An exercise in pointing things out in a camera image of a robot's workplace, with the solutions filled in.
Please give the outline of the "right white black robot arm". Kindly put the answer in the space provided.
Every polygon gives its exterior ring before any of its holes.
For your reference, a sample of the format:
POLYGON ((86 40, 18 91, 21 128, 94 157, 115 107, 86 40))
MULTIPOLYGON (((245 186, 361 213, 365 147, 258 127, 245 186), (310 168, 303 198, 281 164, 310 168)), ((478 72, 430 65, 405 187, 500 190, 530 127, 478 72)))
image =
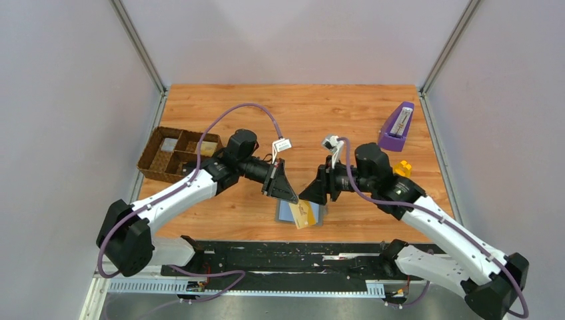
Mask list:
POLYGON ((395 172, 376 143, 351 149, 345 137, 322 141, 329 154, 300 198, 318 205, 336 201, 343 192, 356 193, 382 212, 427 236, 445 257, 427 253, 395 239, 381 259, 392 272, 415 276, 463 298, 483 319, 512 314, 519 302, 521 319, 530 314, 523 290, 529 262, 519 253, 505 254, 487 244, 447 214, 412 179, 395 172))

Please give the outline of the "gold striped card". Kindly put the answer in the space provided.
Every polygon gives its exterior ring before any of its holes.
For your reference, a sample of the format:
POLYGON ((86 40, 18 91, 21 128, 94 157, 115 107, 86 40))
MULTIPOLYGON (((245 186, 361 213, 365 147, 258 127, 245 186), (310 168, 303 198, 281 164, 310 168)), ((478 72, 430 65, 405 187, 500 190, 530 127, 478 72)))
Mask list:
POLYGON ((316 225, 314 210, 309 201, 299 200, 297 203, 289 203, 288 206, 297 229, 316 225))

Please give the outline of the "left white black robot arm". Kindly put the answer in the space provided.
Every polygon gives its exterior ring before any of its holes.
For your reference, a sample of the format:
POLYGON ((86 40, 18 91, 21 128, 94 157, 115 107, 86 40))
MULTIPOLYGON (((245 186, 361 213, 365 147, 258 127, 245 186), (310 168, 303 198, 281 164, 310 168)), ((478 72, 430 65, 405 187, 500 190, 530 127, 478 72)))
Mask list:
POLYGON ((253 155, 256 147, 256 134, 238 129, 217 155, 170 187, 131 204, 122 199, 110 204, 96 240, 99 257, 106 257, 116 267, 115 274, 124 277, 148 265, 187 265, 195 255, 193 246, 184 239, 156 238, 155 233, 192 206, 232 187, 240 177, 260 183, 267 197, 298 203, 284 172, 284 159, 262 160, 253 155))

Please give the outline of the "grey card holder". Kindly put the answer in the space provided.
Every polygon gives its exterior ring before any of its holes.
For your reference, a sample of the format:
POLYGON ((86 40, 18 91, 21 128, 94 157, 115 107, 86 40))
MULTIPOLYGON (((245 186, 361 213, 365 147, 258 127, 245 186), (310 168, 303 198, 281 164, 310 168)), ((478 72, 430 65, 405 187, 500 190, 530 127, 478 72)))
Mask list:
POLYGON ((275 221, 293 223, 297 229, 321 226, 327 214, 326 206, 299 200, 297 204, 279 200, 275 213, 275 221))

